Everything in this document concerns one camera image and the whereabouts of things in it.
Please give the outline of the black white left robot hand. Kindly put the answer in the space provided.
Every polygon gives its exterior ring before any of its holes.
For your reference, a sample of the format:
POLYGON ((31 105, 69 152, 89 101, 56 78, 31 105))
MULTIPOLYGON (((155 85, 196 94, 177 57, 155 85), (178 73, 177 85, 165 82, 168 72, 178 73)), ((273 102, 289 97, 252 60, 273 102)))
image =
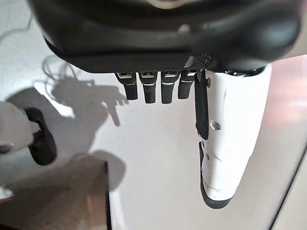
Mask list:
POLYGON ((229 204, 253 153, 271 63, 295 45, 304 0, 30 0, 46 44, 89 73, 114 73, 128 100, 195 92, 200 187, 213 209, 229 204))

